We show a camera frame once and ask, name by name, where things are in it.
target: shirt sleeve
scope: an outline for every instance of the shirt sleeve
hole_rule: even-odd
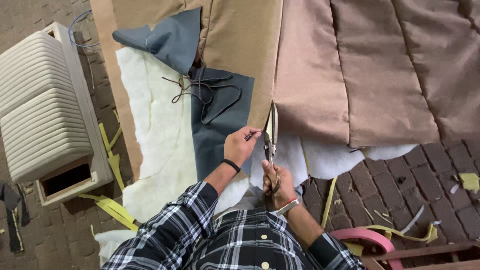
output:
[[[177,201],[142,224],[137,235],[123,242],[103,270],[179,269],[193,250],[195,240],[213,235],[212,217],[218,201],[207,182],[190,186]]]
[[[320,235],[308,248],[308,260],[315,269],[322,270],[365,270],[359,258],[329,233]]]

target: ground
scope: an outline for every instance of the ground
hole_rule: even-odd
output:
[[[69,26],[73,19],[90,9],[88,0],[0,0],[0,54],[31,33],[53,21]],[[75,38],[85,45],[98,42],[93,17],[75,26]],[[104,123],[109,138],[119,127],[112,110],[111,93],[101,45],[79,50],[95,112]],[[132,170],[123,137],[113,148],[120,154],[120,172],[126,184],[132,183]],[[480,142],[450,141],[418,146],[407,155],[387,161],[365,160],[350,172],[339,176],[330,209],[328,231],[372,224],[389,226],[374,210],[388,214],[397,229],[402,229],[420,209],[425,210],[409,234],[423,237],[428,223],[439,221],[439,239],[429,245],[457,243],[480,237],[480,193],[459,189],[452,175],[480,170]],[[3,145],[0,140],[0,177],[8,177]],[[306,181],[304,202],[314,218],[321,222],[331,180]],[[126,229],[92,200],[76,198],[68,202],[41,207],[34,186],[24,185],[31,221],[20,227],[25,251],[12,254],[8,234],[0,235],[0,269],[6,270],[83,270],[98,269],[98,244],[90,231],[100,233]],[[115,182],[94,191],[121,203],[121,192]],[[6,213],[0,206],[0,229],[7,228]],[[416,248],[424,243],[402,241],[393,237],[396,249]],[[404,260],[406,266],[419,266],[448,260],[444,257]]]

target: plaid shirt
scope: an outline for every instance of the plaid shirt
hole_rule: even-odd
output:
[[[140,226],[102,269],[364,269],[328,233],[304,253],[288,224],[265,209],[238,210],[212,221],[217,200],[210,184],[190,186]]]

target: scissor blade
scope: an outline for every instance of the scissor blade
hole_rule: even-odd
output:
[[[276,145],[277,132],[278,132],[278,112],[276,111],[276,105],[272,101],[272,106],[270,109],[270,118],[272,119],[272,134],[270,136],[273,145]]]

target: cream upholstered furniture piece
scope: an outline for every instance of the cream upholstered furniture piece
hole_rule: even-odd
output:
[[[113,180],[68,29],[53,23],[0,55],[0,128],[14,183],[43,205]]]

